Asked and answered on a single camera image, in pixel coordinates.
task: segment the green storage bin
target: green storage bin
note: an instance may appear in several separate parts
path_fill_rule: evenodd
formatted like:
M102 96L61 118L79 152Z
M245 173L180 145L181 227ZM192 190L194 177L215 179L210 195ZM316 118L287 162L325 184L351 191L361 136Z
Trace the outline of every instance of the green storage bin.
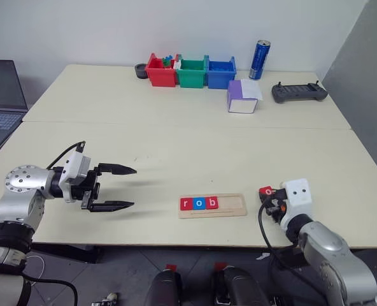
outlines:
M181 54L176 56L174 67L177 72L180 87L203 88L206 81L206 56L202 61L183 59Z

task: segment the laptop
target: laptop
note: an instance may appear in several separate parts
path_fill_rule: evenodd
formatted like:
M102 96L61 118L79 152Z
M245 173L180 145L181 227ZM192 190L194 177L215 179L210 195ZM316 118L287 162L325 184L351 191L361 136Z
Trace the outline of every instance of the laptop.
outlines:
M27 111L15 63L0 60L0 146L20 125Z

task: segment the red storage bin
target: red storage bin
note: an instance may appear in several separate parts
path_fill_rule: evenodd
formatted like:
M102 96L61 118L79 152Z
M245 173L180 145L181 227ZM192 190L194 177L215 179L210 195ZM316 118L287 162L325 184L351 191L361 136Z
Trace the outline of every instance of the red storage bin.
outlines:
M157 58L154 53L150 55L145 70L152 86L176 87L177 75L176 70L173 69L174 59L171 59L170 63L171 67L165 68L161 58Z

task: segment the blue storage bin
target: blue storage bin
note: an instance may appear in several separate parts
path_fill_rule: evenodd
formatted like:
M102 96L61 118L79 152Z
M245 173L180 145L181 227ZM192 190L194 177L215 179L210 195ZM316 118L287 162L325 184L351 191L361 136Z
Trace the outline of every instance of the blue storage bin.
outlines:
M227 89L229 81L234 80L237 73L233 56L229 62L216 62L210 61L206 55L206 68L206 84L212 89Z

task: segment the laptop keyboard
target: laptop keyboard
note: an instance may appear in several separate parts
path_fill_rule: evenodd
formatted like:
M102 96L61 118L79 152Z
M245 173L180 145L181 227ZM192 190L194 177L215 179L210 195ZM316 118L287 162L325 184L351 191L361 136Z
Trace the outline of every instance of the laptop keyboard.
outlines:
M15 113L0 113L0 129L10 129L20 117Z

